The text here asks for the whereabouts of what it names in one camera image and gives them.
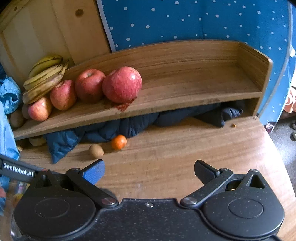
wooden shelf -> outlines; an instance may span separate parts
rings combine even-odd
[[[94,161],[89,146],[79,144],[56,164],[51,164],[46,146],[22,151],[20,160],[64,173]],[[280,154],[257,117],[233,119],[223,128],[187,118],[176,126],[149,127],[128,139],[122,151],[112,151],[110,143],[102,147],[106,173],[97,186],[111,190],[119,200],[185,197],[202,186],[194,175],[197,159],[238,174],[258,169],[285,209],[279,236],[290,241],[296,238],[294,191]]]
[[[252,78],[251,71],[246,72],[238,60],[238,49],[251,55],[244,62],[251,59],[256,65],[261,63],[263,70],[263,65],[270,67],[268,57],[232,41],[169,42],[119,51],[84,62],[67,70],[64,78],[75,80],[87,68],[108,74],[120,66],[132,66],[143,79],[138,98],[124,112],[108,100],[92,105],[78,102],[66,112],[53,111],[42,123],[27,121],[14,131],[15,139],[153,112],[261,98],[267,73],[263,71],[261,83]]]

screw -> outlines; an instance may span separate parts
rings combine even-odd
[[[197,200],[194,197],[185,197],[181,202],[185,204],[185,206],[197,204]]]
[[[107,205],[107,206],[111,206],[114,205],[116,203],[116,199],[113,197],[105,197],[102,199],[102,204]]]
[[[154,207],[153,203],[146,203],[146,207]]]

large red apple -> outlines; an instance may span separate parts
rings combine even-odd
[[[47,96],[42,97],[28,107],[29,116],[35,121],[45,121],[52,112],[52,103]]]
[[[65,80],[60,82],[50,92],[52,105],[58,110],[67,110],[75,104],[77,95],[75,92],[75,82]]]
[[[78,97],[85,103],[96,103],[102,99],[102,84],[105,79],[102,71],[87,69],[75,81],[75,90]]]
[[[141,75],[131,67],[122,67],[113,71],[103,82],[104,95],[117,104],[133,100],[141,88]]]

blue polka dot fabric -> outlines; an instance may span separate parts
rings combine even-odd
[[[269,56],[274,67],[259,108],[267,111],[283,76],[290,45],[290,4],[286,0],[98,0],[114,50],[187,39],[224,39],[247,43]],[[277,120],[285,102],[273,104],[261,122]]]

wooden tabletop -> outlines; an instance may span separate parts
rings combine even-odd
[[[88,154],[89,146],[79,144],[54,165],[46,146],[23,151],[20,159],[65,172],[94,161]],[[296,239],[294,191],[280,154],[257,117],[237,118],[220,129],[188,118],[176,126],[152,126],[128,139],[122,151],[113,152],[109,143],[102,147],[106,173],[97,186],[111,190],[119,200],[124,197],[180,200],[202,186],[194,175],[197,159],[216,169],[230,168],[237,174],[258,169],[285,209],[279,237],[284,241]]]

